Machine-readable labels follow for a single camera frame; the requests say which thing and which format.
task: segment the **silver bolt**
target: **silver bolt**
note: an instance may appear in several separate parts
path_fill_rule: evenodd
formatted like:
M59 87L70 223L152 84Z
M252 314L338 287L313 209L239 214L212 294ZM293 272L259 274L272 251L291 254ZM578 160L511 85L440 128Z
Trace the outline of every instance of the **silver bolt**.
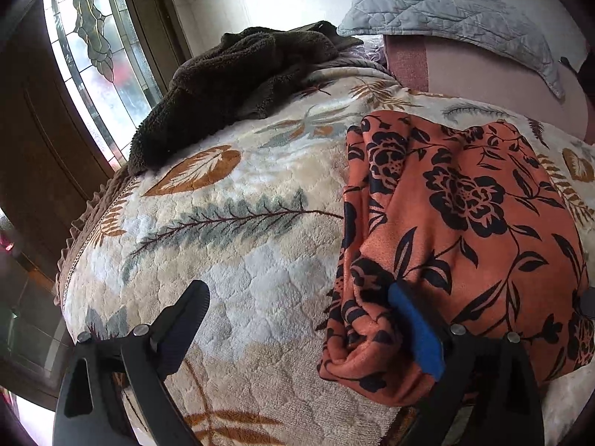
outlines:
M454 323L450 326L450 332L452 332L454 335L465 335L467 329L460 323Z
M141 335L146 335L148 331L149 326L146 323L141 323L132 330L132 333L137 337L140 337Z
M77 344L82 344L84 342L88 342L92 339L93 337L91 336L90 332L87 332L87 330L85 330L84 332L81 332L80 334L78 334L76 341Z
M508 332L506 338L513 344L518 344L521 341L521 336L516 332Z

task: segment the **dark fuzzy blanket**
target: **dark fuzzy blanket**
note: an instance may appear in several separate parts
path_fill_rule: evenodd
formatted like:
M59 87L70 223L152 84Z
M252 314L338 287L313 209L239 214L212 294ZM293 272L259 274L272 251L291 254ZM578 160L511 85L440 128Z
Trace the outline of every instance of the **dark fuzzy blanket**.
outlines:
M360 43L328 22L288 32L246 28L183 64L135 133L129 172L157 170L174 153L241 119L263 119L300 89L310 64Z

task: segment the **stained glass window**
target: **stained glass window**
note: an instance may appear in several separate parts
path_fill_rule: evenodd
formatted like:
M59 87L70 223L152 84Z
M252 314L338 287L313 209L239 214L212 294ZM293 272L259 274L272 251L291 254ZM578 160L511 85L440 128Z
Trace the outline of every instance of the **stained glass window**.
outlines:
M125 0L44 0L58 69L100 151L114 169L162 95Z

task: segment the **gray quilted pillow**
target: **gray quilted pillow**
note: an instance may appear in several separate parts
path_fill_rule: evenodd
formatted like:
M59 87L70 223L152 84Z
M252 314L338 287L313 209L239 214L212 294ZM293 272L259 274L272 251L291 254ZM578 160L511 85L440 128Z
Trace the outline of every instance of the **gray quilted pillow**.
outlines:
M465 41L536 71L556 97L564 97L545 37L524 14L500 0L352 0L337 33Z

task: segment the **folded orange fabric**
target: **folded orange fabric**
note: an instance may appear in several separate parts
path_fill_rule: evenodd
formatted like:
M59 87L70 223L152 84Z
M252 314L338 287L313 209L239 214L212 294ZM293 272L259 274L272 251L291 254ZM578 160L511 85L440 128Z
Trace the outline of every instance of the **folded orange fabric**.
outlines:
M576 311L588 287L572 216L510 123L459 131L378 111L347 132L344 238L319 374L386 405L434 384L404 350L387 300L405 279L447 323L517 332L538 383L594 353Z

